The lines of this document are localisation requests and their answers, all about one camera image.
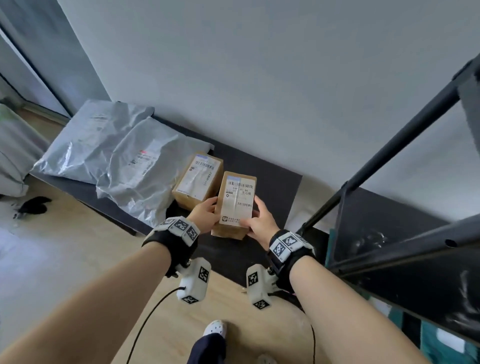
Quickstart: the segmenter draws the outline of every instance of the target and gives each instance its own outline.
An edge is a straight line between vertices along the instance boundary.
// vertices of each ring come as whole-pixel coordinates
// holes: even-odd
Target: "black mat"
[[[225,170],[257,177],[257,195],[265,201],[278,226],[280,228],[284,227],[302,178],[301,175],[169,121],[156,119],[185,135],[213,144],[215,150],[211,154],[223,159]],[[98,199],[95,186],[92,184],[47,176],[42,173],[34,172],[32,175],[72,195],[94,210],[130,229],[145,235],[151,230],[149,226],[120,210],[111,200],[107,198]],[[173,203],[167,210],[167,216],[178,216],[180,214],[186,215],[188,211],[180,209],[176,203]],[[212,264],[212,269],[215,272],[242,286],[245,286],[245,273],[248,267],[256,263],[266,265],[264,252],[260,245],[249,237],[239,241],[213,237],[209,234],[201,235],[199,247],[194,256],[204,257]]]

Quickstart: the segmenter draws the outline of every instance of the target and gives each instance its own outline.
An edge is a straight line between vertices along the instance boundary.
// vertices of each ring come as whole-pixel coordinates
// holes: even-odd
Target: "wrist-mounted device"
[[[276,285],[279,288],[293,293],[289,278],[290,270],[300,258],[306,255],[315,258],[315,249],[300,235],[288,230],[280,230],[272,237],[267,260],[278,276]]]
[[[193,222],[183,216],[177,216],[168,218],[155,227],[145,238],[142,246],[149,242],[158,242],[166,246],[172,262],[165,276],[171,277],[189,266],[189,260],[198,246],[198,235],[200,230]]]

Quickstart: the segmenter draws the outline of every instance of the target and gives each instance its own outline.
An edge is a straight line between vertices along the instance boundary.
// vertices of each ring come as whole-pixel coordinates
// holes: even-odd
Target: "hand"
[[[251,231],[248,232],[247,235],[258,241],[262,248],[267,251],[270,240],[280,229],[276,225],[272,214],[268,211],[267,206],[265,206],[265,203],[258,196],[255,196],[254,200],[259,211],[254,210],[252,212],[252,218],[241,219],[240,225],[250,228]]]
[[[201,204],[195,206],[187,217],[187,220],[193,222],[200,229],[201,234],[209,232],[215,223],[220,220],[220,215],[213,213],[215,211],[214,203],[216,203],[217,199],[218,197],[206,199]]]

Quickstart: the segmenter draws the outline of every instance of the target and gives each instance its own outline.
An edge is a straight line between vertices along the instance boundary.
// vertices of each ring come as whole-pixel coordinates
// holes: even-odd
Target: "foot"
[[[223,338],[227,336],[227,323],[223,322],[222,320],[215,320],[211,322],[204,331],[204,336],[210,334],[220,334]]]
[[[257,364],[276,364],[276,360],[270,355],[262,354],[257,358]]]

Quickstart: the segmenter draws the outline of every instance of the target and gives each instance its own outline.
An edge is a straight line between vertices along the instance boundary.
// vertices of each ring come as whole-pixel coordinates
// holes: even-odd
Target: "white wall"
[[[479,51],[478,0],[59,0],[113,100],[338,188]],[[461,109],[367,186],[480,212]]]

